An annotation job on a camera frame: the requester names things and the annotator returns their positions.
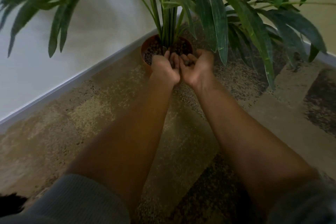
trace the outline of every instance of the terracotta pot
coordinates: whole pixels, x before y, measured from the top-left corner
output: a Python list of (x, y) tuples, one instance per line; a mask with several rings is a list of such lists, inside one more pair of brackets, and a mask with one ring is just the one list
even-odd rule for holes
[[(184, 37), (179, 37), (179, 39), (181, 41), (184, 41), (185, 44), (187, 45), (188, 49), (191, 50), (191, 53), (193, 53), (193, 47), (192, 47), (191, 43), (187, 39), (185, 39)], [(160, 42), (159, 35), (153, 35), (153, 36), (149, 37), (141, 46), (141, 58), (142, 58), (142, 60), (145, 64), (145, 69), (146, 69), (146, 71), (149, 75), (152, 74), (152, 67), (145, 62), (145, 51), (148, 49), (149, 45), (154, 41)]]

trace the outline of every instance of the right hand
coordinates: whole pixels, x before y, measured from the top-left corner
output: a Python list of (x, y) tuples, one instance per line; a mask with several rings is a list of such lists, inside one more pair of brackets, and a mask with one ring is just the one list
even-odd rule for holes
[(213, 75), (213, 54), (202, 49), (197, 49), (196, 52), (198, 58), (192, 54), (188, 56), (183, 54), (179, 57), (183, 81), (192, 88), (197, 86), (201, 79)]

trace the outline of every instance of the floor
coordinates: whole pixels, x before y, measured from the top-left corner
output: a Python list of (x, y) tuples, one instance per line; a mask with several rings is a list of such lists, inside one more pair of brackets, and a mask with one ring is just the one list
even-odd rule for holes
[[(198, 40), (188, 32), (183, 36), (194, 47), (207, 48), (202, 29), (196, 32)], [(318, 61), (299, 60), (292, 69), (283, 48), (275, 47), (273, 92), (260, 60), (254, 71), (229, 51), (226, 67), (215, 59), (221, 83), (250, 115), (311, 165), (336, 179), (336, 71)], [(0, 135), (0, 193), (17, 193), (29, 207), (90, 139), (129, 106), (147, 79), (137, 48), (9, 128)], [(247, 216), (240, 214), (246, 211), (254, 215), (194, 93), (181, 84), (171, 98), (137, 221), (233, 223)]]

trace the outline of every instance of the forearm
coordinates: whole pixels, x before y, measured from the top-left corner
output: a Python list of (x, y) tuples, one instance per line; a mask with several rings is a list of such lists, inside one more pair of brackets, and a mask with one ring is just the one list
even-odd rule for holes
[(194, 90), (222, 149), (262, 210), (268, 211), (289, 190), (317, 179), (317, 172), (247, 114), (212, 74)]
[(154, 73), (134, 104), (71, 164), (119, 194), (132, 210), (140, 198), (161, 137), (173, 84)]

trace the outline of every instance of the potted plant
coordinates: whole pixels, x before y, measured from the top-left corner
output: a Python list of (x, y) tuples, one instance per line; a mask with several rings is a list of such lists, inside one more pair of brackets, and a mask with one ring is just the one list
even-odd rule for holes
[[(11, 40), (8, 55), (13, 48), (15, 36), (36, 15), (39, 10), (50, 10), (58, 7), (51, 25), (49, 39), (49, 56), (52, 57), (57, 48), (57, 39), (60, 35), (60, 50), (64, 48), (67, 38), (67, 30), (71, 16), (79, 0), (0, 0), (3, 11), (0, 29), (3, 27), (7, 16), (12, 10), (20, 5), (16, 19), (11, 30)], [(272, 56), (272, 41), (281, 41), (287, 48), (288, 60), (295, 65), (294, 53), (299, 53), (305, 61), (313, 61), (319, 51), (326, 53), (324, 41), (317, 28), (304, 18), (294, 4), (317, 4), (306, 0), (159, 0), (160, 7), (156, 0), (150, 0), (150, 6), (141, 0), (149, 10), (158, 30), (158, 36), (149, 40), (147, 48), (151, 52), (162, 53), (165, 48), (171, 47), (179, 39), (181, 23), (184, 17), (188, 22), (188, 29), (196, 37), (194, 22), (191, 11), (200, 17), (206, 39), (212, 51), (218, 51), (222, 63), (225, 65), (228, 57), (228, 44), (233, 49), (238, 49), (243, 61), (246, 61), (246, 53), (241, 51), (238, 35), (250, 46), (251, 42), (259, 50), (260, 56), (265, 65), (267, 79), (274, 88), (274, 71)], [(183, 10), (177, 21), (177, 7), (182, 6)], [(263, 23), (262, 16), (270, 19), (276, 28)], [(310, 42), (310, 54), (307, 55), (303, 47), (302, 38), (304, 35)], [(176, 46), (182, 52), (188, 52), (188, 44)]]

